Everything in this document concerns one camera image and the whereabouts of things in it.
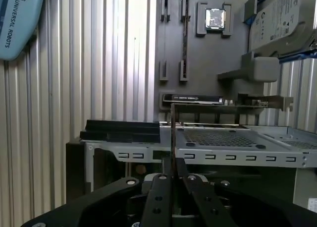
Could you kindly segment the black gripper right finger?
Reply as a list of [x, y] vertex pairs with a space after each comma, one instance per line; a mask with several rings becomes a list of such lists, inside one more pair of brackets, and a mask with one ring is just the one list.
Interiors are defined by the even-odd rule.
[[207, 227], [315, 227], [316, 213], [272, 195], [231, 185], [206, 184], [189, 174], [183, 159], [175, 173], [191, 197], [191, 207]]

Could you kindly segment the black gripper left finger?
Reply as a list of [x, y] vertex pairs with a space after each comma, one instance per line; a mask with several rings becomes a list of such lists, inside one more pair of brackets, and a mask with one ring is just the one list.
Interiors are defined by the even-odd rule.
[[52, 211], [25, 227], [169, 227], [172, 223], [172, 169], [169, 158], [151, 181], [117, 180]]

